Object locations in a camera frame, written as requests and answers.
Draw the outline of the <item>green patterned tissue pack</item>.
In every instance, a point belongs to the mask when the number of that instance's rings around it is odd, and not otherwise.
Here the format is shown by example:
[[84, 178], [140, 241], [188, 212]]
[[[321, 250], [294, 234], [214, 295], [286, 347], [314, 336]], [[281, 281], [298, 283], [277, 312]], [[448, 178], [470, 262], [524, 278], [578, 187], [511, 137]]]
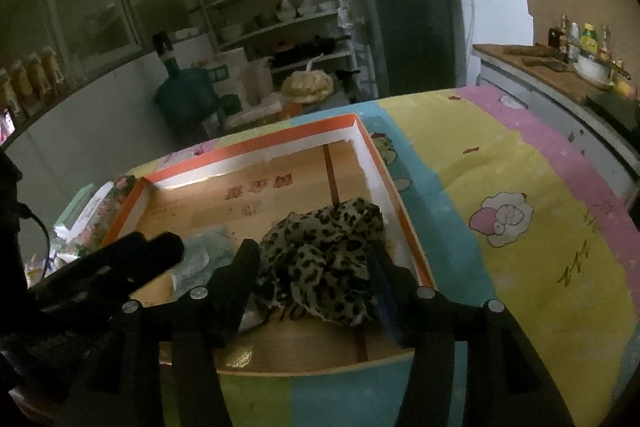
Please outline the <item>green patterned tissue pack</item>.
[[226, 227], [213, 227], [183, 241], [182, 260], [172, 268], [174, 299], [191, 289], [205, 286], [214, 272], [230, 265], [236, 253], [236, 240]]

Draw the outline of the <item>leopard print cloth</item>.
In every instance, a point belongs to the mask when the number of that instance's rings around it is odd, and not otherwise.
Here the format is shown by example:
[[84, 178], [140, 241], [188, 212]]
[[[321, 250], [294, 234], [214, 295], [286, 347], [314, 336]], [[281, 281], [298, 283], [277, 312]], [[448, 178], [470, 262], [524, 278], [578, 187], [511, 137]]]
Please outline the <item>leopard print cloth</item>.
[[307, 212], [292, 212], [259, 242], [254, 286], [262, 309], [299, 307], [343, 327], [376, 320], [369, 258], [386, 251], [382, 212], [354, 198]]

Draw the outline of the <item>floral tissue pack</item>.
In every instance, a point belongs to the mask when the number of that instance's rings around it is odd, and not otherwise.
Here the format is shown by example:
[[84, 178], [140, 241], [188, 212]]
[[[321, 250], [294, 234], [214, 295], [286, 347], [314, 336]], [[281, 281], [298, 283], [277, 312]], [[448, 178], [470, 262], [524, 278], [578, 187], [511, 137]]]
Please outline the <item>floral tissue pack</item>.
[[103, 184], [82, 208], [58, 253], [81, 258], [98, 251], [136, 182], [135, 176], [120, 176]]

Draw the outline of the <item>mint green tissue box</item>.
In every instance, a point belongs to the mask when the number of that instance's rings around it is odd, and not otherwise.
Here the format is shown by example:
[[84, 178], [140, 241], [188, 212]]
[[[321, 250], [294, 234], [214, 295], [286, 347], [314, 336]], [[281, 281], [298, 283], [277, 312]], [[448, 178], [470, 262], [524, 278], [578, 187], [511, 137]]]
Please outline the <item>mint green tissue box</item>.
[[92, 196], [96, 193], [96, 184], [89, 183], [81, 187], [72, 200], [67, 204], [61, 216], [55, 221], [53, 231], [60, 239], [68, 239], [73, 226], [84, 211]]

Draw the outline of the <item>orange rimmed cardboard box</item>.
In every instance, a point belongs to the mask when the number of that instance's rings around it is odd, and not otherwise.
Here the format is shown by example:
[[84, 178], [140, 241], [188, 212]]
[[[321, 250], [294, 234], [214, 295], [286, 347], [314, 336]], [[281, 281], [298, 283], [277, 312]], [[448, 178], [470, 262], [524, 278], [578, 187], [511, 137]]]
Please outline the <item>orange rimmed cardboard box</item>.
[[378, 271], [432, 273], [390, 174], [396, 148], [354, 114], [271, 132], [141, 178], [107, 242], [131, 232], [201, 239], [204, 262], [230, 263], [245, 239], [250, 266], [242, 327], [216, 351], [220, 373], [323, 374], [407, 351], [390, 331]]

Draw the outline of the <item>colourful cartoon bedsheet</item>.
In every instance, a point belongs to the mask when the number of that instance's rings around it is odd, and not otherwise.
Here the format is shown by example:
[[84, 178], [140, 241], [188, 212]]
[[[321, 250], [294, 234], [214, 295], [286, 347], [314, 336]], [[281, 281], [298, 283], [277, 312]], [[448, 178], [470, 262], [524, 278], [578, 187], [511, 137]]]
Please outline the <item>colourful cartoon bedsheet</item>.
[[[639, 233], [577, 148], [505, 94], [476, 87], [300, 116], [211, 150], [347, 114], [390, 135], [390, 174], [431, 287], [462, 305], [502, 301], [547, 367], [571, 426], [637, 425]], [[406, 351], [336, 373], [219, 373], [239, 426], [393, 426], [414, 355]]]

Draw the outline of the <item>blue water jug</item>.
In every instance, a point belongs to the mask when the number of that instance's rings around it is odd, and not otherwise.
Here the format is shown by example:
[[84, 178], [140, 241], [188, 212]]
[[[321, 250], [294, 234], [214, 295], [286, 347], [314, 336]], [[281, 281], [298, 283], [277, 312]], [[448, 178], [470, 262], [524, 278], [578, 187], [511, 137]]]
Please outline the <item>blue water jug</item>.
[[215, 114], [219, 106], [219, 98], [208, 72], [197, 67], [180, 68], [174, 46], [164, 30], [152, 35], [152, 45], [168, 74], [155, 92], [155, 105], [160, 109], [168, 128], [175, 134], [198, 130], [200, 124]]

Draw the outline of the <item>orange drink bottles row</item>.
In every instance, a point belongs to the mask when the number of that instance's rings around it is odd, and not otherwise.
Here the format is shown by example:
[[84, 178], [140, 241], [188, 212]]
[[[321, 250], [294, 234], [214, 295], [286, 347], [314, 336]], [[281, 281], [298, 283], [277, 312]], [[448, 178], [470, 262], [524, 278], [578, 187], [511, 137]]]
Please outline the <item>orange drink bottles row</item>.
[[15, 126], [25, 124], [69, 93], [58, 54], [50, 46], [1, 69], [1, 109]]

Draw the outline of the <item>kitchen counter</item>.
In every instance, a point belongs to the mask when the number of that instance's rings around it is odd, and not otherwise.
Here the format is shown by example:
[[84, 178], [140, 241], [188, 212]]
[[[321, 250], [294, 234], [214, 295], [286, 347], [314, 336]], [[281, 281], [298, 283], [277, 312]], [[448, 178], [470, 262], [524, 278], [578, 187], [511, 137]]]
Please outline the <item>kitchen counter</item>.
[[526, 65], [500, 44], [476, 44], [476, 83], [491, 84], [548, 124], [591, 162], [620, 198], [639, 186], [639, 151], [588, 107], [599, 91], [574, 72]]

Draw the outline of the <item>white bowl on counter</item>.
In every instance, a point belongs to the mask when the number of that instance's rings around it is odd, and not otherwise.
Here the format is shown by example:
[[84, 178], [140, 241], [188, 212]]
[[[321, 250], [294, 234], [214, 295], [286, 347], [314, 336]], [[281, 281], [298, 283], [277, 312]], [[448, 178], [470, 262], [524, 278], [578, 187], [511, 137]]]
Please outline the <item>white bowl on counter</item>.
[[580, 78], [593, 84], [593, 86], [602, 89], [608, 89], [613, 86], [610, 70], [598, 62], [590, 60], [588, 57], [579, 55], [577, 62], [574, 64], [574, 69]]

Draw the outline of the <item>grey metal shelf unit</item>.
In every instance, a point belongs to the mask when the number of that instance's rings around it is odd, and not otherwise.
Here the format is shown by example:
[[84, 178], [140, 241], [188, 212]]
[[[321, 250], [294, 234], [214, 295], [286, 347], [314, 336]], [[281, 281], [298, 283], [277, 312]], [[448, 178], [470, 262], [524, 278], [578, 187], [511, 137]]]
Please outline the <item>grey metal shelf unit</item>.
[[344, 0], [205, 0], [217, 48], [267, 57], [278, 79], [309, 61], [326, 72], [356, 70]]

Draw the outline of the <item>yellow green bottle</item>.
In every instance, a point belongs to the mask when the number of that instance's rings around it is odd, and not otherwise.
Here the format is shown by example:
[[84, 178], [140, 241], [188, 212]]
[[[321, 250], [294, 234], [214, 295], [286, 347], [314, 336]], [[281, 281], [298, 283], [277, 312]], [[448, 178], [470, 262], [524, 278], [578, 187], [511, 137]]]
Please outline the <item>yellow green bottle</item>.
[[582, 33], [579, 37], [579, 45], [582, 50], [593, 55], [597, 55], [599, 51], [599, 41], [596, 28], [593, 24], [584, 23]]

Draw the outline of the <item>dark green refrigerator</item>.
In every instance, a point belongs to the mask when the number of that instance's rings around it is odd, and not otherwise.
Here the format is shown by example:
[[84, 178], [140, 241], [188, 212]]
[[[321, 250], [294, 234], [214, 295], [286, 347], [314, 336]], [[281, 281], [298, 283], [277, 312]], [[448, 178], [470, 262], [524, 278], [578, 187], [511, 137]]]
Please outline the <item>dark green refrigerator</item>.
[[360, 0], [378, 96], [454, 87], [449, 0]]

